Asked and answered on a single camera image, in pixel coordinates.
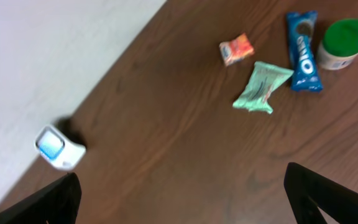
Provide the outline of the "orange snack packet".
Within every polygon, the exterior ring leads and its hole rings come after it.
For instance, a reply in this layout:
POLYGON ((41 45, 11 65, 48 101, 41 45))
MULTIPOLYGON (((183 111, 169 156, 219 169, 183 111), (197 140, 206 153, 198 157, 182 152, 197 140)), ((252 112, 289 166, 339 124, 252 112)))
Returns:
POLYGON ((245 33, 234 40, 221 42, 219 50, 225 66, 232 65, 254 54, 254 48, 245 33))

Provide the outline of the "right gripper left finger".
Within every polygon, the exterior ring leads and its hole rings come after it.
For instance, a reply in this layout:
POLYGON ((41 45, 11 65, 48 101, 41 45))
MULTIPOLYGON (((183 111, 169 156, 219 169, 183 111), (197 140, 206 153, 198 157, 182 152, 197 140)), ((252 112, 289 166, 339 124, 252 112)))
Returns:
POLYGON ((68 173, 0 213, 0 224, 75 224, 81 185, 68 173))

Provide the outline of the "blue oreo cookie pack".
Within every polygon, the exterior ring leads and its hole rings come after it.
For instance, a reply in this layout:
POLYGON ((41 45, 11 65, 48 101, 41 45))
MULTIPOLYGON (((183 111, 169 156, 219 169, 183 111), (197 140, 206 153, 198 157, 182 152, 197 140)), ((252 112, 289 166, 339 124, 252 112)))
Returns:
POLYGON ((320 92, 323 89, 311 49, 311 39, 317 17, 316 11, 286 14, 288 53, 294 70, 291 88, 295 91, 320 92))

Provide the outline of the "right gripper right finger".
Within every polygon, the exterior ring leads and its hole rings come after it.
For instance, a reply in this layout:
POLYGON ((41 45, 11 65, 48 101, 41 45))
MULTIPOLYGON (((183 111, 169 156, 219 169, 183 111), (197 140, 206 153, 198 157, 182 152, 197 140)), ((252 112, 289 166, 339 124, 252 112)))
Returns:
POLYGON ((295 162, 287 165, 284 188, 297 224, 358 223, 358 193, 295 162))

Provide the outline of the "green lid jar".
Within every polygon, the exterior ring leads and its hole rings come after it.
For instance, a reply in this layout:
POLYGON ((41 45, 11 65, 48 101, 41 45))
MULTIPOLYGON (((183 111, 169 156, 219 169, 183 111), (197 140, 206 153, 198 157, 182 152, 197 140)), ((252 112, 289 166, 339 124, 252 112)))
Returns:
POLYGON ((317 64, 326 70, 340 70, 358 56, 358 19, 336 21, 326 30, 318 47, 317 64))

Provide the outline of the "light green wipes packet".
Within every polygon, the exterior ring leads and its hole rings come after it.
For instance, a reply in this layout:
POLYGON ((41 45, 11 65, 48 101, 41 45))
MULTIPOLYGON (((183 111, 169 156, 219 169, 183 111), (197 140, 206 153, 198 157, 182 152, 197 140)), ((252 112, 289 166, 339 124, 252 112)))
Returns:
POLYGON ((232 107, 272 114, 273 108, 268 104, 270 95, 291 78, 293 73, 293 70, 287 68, 256 61, 248 84, 232 107))

